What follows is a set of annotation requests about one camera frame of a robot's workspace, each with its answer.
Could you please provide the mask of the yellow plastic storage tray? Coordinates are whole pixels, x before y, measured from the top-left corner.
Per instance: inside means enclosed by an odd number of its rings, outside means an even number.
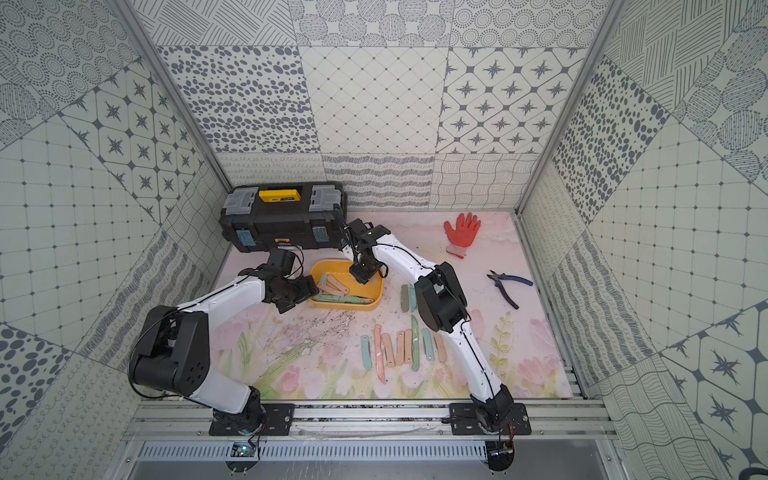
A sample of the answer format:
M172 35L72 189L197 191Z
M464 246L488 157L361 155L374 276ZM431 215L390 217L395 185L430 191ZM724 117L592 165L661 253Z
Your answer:
M351 274L349 260L326 259L312 267L319 293L310 299L318 308L371 311L383 295L384 281L375 275L367 283L359 283Z

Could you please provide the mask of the sage green fruit knife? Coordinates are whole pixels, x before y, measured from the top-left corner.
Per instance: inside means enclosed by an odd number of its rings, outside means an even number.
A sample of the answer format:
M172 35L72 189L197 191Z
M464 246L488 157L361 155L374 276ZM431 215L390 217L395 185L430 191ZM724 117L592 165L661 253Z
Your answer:
M401 286L400 290L400 305L401 310L404 313L408 313L411 311L411 305L410 305L410 286L408 284L403 284Z

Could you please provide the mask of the teal lettered fruit knife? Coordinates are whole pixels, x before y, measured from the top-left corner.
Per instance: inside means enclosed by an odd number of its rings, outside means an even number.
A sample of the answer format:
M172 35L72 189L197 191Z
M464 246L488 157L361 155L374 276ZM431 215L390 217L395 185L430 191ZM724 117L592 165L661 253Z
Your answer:
M414 285L408 286L410 311L416 311L417 299Z

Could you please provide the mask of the long coral fruit knife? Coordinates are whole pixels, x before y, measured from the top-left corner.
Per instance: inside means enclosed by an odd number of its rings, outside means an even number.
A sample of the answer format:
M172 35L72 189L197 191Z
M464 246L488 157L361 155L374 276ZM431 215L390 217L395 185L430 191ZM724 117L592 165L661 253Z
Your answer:
M386 384L386 374L384 365L384 351L382 344L382 328L379 324L374 326L374 353L376 375L380 383Z

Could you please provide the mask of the pink folding fruit knife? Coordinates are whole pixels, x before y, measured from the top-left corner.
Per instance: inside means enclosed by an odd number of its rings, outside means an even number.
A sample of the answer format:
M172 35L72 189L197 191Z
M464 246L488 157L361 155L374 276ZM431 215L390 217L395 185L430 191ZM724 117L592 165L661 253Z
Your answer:
M381 336L381 344L384 353L385 366L388 368L394 367L396 362L391 336L387 333L383 333Z

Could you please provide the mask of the green folding fruit knife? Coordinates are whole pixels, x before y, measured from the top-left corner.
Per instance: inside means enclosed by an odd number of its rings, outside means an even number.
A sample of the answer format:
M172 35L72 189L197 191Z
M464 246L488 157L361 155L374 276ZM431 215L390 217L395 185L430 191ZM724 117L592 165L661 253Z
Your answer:
M411 316L411 369L416 372L420 367L420 337L418 321L414 315Z

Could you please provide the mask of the mint folding knife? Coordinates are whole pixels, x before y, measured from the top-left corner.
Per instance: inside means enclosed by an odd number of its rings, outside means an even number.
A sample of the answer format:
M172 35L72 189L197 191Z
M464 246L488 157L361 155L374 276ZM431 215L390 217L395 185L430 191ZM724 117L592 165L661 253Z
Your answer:
M361 346L361 357L362 357L362 364L363 367L366 370L371 370L373 368L373 360L371 356L371 339L368 335L362 335L360 338L360 346Z

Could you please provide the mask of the teal folding fruit knife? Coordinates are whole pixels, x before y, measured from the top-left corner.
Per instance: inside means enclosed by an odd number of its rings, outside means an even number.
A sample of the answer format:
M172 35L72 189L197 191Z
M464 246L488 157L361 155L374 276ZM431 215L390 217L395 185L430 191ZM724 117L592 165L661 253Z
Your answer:
M435 360L435 350L431 331L428 328L423 328L421 338L425 357L429 362L433 362Z

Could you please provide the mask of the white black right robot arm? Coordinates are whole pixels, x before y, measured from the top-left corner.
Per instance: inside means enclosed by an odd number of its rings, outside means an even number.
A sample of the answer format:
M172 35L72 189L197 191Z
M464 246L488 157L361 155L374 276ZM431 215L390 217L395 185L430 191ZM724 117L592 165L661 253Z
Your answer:
M422 321L452 347L460 362L480 425L490 433L500 431L514 399L474 335L467 299L452 265L426 260L382 225L355 219L343 223L341 231L351 252L350 273L358 283L395 270L413 284Z

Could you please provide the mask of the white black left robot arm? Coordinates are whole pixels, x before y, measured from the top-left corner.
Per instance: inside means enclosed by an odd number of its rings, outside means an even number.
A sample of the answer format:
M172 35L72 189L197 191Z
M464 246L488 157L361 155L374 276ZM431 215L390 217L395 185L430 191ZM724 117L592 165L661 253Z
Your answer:
M259 303L284 313L319 290L294 269L296 254L274 248L267 261L239 272L231 282L177 306L152 308L130 354L128 381L134 388L176 395L207 406L220 417L255 429L264 415L257 389L211 367L211 333Z

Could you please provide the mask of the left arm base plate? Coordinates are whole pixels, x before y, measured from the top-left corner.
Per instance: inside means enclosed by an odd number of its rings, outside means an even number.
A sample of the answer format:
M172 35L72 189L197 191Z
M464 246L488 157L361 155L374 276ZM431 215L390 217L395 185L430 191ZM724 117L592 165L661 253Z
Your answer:
M239 414L213 411L210 436L287 436L290 432L296 405L267 403L246 406Z

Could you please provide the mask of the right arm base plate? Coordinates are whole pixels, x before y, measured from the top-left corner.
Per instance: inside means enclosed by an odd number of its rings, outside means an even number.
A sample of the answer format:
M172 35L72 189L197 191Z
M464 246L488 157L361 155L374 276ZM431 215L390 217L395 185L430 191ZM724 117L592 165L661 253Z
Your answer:
M448 416L442 419L454 436L530 435L532 427L526 406L513 403L502 413L475 403L450 403Z

